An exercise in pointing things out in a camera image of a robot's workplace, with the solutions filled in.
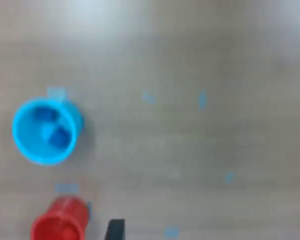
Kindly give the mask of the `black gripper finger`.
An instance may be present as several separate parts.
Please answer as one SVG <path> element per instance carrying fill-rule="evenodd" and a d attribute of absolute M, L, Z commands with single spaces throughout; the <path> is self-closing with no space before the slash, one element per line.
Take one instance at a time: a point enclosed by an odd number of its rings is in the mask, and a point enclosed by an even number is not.
<path fill-rule="evenodd" d="M 105 240 L 125 240 L 124 219 L 111 219 L 108 222 Z"/>

